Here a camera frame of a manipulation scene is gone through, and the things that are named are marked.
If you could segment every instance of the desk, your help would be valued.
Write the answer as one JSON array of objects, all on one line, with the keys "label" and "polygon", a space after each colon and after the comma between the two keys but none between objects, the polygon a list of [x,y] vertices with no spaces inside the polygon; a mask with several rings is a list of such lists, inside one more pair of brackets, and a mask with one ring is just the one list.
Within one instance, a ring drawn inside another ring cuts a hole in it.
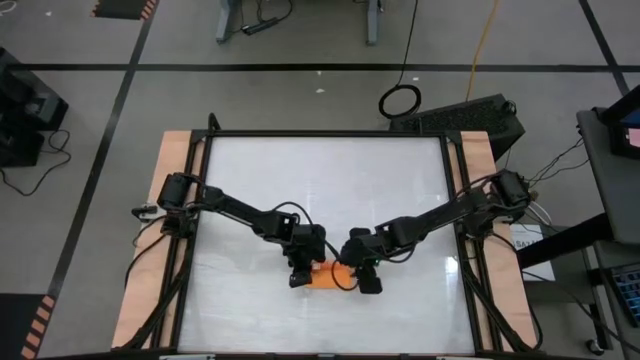
[{"label": "desk", "polygon": [[[595,316],[606,324],[602,312],[597,309],[599,299],[591,302],[588,296],[581,296],[590,294],[596,285],[604,285],[618,333],[637,344],[640,342],[640,329],[632,327],[624,315],[613,292],[607,269],[640,262],[640,222],[637,211],[640,203],[640,161],[611,153],[607,128],[600,123],[595,112],[581,111],[577,118],[605,213],[518,251],[518,258],[522,268],[555,259],[552,261],[555,262],[554,268],[557,265],[558,268],[573,269],[573,279],[558,278],[557,281],[577,291],[578,297],[590,305]],[[569,256],[584,253],[583,249],[590,245],[593,245],[599,263],[595,271],[579,264],[582,262],[580,255],[574,257],[573,261],[569,259]],[[576,270],[579,267],[584,269],[580,273]],[[598,327],[596,334],[600,346],[609,349],[611,339],[608,335]],[[624,352],[627,358],[640,359],[636,353],[626,349]]]},{"label": "desk", "polygon": [[[186,154],[189,146],[190,132],[170,131],[164,134],[158,161],[154,172],[154,179],[149,193],[149,201],[154,202],[160,192],[167,173],[184,171]],[[202,148],[196,153],[196,161],[202,156]],[[462,148],[464,149],[467,170],[471,181],[494,173],[495,164],[486,133],[462,133]],[[452,168],[459,169],[455,148],[450,144],[450,158]],[[461,185],[458,170],[454,171],[456,187]],[[139,239],[136,253],[144,249],[159,236],[160,224],[146,231]],[[496,224],[495,231],[507,238],[510,232],[507,225]],[[152,251],[145,254],[134,267],[129,278],[129,285],[125,291],[120,316],[116,326],[112,346],[121,346],[127,342],[146,320],[158,301],[163,270],[166,263],[169,242],[163,242]],[[504,244],[497,239],[489,238],[484,247],[491,289],[496,306],[501,310],[510,325],[522,339],[533,346],[536,342],[535,332],[529,313],[524,286],[520,275],[517,258]],[[476,301],[480,323],[482,348],[492,349],[488,321],[482,305]],[[169,346],[170,332],[173,326],[175,305],[167,311],[164,320],[160,346]]]},{"label": "desk", "polygon": [[[367,0],[367,45],[375,45],[378,42],[379,2],[380,0]],[[242,0],[220,0],[220,16],[216,30],[218,44],[229,40],[232,34],[231,19],[238,6],[242,6]]]}]

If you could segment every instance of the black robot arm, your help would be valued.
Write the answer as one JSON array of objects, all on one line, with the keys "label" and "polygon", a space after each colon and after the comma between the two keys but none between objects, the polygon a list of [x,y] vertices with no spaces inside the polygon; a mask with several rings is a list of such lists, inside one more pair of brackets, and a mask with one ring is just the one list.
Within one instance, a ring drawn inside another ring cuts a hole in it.
[{"label": "black robot arm", "polygon": [[[185,206],[191,185],[200,184],[196,202]],[[190,213],[209,211],[224,215],[251,228],[265,241],[282,246],[283,255],[293,268],[289,286],[298,287],[311,283],[312,261],[324,262],[325,230],[314,224],[300,224],[297,214],[277,210],[258,210],[221,189],[207,186],[193,175],[174,173],[167,175],[157,200],[158,206],[167,211],[168,219],[184,222]]]},{"label": "black robot arm", "polygon": [[493,230],[493,221],[499,217],[519,219],[529,206],[531,197],[527,185],[516,173],[502,171],[482,179],[480,186],[459,193],[454,199],[418,216],[403,216],[369,229],[355,228],[342,247],[340,262],[355,268],[360,292],[382,292],[375,266],[380,260],[415,250],[416,245],[431,232],[455,221],[462,221],[467,234],[485,237]]}]

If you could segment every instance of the white table surface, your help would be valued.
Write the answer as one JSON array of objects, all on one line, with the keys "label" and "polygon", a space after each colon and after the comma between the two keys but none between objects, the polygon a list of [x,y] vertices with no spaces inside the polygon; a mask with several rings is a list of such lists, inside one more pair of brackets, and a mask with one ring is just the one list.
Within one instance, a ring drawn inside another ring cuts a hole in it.
[{"label": "white table surface", "polygon": [[[338,250],[353,227],[448,200],[435,138],[216,138],[206,183],[263,210],[299,203]],[[456,259],[447,226],[410,261],[378,267],[379,295],[290,289],[279,246],[203,213],[179,350],[472,354]]]}]

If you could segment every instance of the concrete floor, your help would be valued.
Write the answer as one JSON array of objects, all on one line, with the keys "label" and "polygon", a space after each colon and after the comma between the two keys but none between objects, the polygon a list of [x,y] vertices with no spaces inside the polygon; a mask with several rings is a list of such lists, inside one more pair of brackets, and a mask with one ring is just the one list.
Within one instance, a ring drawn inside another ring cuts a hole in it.
[{"label": "concrete floor", "polygon": [[[365,46],[365,9],[346,0],[294,0],[291,17],[263,33],[236,34],[215,42],[220,11],[212,0],[161,0],[140,57],[142,64],[400,63],[412,2],[386,1],[380,38]],[[385,129],[379,97],[397,80],[394,71],[138,71],[127,86],[142,22],[90,18],[87,0],[20,0],[0,17],[0,46],[23,63],[123,64],[111,71],[39,71],[70,110],[63,128],[72,132],[74,158],[54,171],[40,190],[22,198],[0,186],[0,292],[46,293],[76,214],[107,123],[116,124],[111,146],[86,214],[40,356],[109,349],[122,300],[129,245],[139,224],[132,207],[144,202],[162,132],[202,128],[214,111],[225,129]],[[248,23],[255,4],[245,1]],[[271,12],[286,11],[271,0]],[[621,65],[640,64],[635,0],[589,0]],[[470,64],[490,0],[422,0],[409,53],[413,64]],[[498,65],[608,65],[577,0],[504,0],[480,59]],[[503,93],[516,102],[527,133],[513,148],[509,168],[533,175],[578,139],[575,113],[620,97],[607,71],[480,72],[472,97]],[[405,82],[423,93],[422,109],[464,99],[469,75],[462,71],[408,72]],[[640,74],[624,74],[629,87]],[[114,108],[126,95],[122,111]],[[401,110],[410,101],[392,99]],[[558,166],[579,163],[573,151]],[[8,171],[30,188],[55,161]],[[540,204],[554,223],[573,225],[602,212],[588,166],[540,183]],[[544,350],[589,356],[582,343],[593,326],[574,306],[533,304],[545,333]],[[604,358],[619,358],[619,346]]]}]

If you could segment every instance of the orange block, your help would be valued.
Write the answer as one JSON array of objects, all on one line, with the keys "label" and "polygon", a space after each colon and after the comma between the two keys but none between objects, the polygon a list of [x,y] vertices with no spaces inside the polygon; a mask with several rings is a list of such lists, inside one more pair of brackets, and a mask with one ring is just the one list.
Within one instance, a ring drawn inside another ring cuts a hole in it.
[{"label": "orange block", "polygon": [[[336,283],[331,277],[331,266],[333,261],[325,261],[320,265],[319,269],[311,271],[311,284],[307,285],[311,289],[338,289]],[[351,268],[337,263],[334,269],[334,275],[338,283],[345,288],[353,286],[353,278],[351,277]]]}]

